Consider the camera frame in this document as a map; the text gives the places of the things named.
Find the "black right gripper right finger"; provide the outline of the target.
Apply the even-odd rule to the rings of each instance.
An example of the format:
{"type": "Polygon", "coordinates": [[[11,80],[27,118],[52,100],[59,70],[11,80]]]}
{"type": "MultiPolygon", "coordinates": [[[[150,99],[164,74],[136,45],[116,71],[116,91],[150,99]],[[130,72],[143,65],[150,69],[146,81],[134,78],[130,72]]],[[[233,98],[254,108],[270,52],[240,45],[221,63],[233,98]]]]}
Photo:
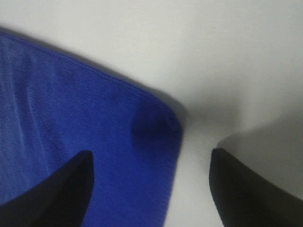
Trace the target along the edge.
{"type": "Polygon", "coordinates": [[[212,198],[225,227],[301,227],[303,201],[273,185],[230,153],[212,151],[212,198]]]}

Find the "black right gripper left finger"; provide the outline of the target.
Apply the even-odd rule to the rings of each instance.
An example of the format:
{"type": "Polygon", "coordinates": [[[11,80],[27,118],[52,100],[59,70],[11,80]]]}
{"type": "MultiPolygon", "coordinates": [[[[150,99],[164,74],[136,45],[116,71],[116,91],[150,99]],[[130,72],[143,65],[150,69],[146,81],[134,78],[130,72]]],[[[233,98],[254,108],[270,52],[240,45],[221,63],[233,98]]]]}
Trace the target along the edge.
{"type": "Polygon", "coordinates": [[[94,187],[91,151],[81,151],[51,176],[0,207],[2,227],[80,227],[94,187]]]}

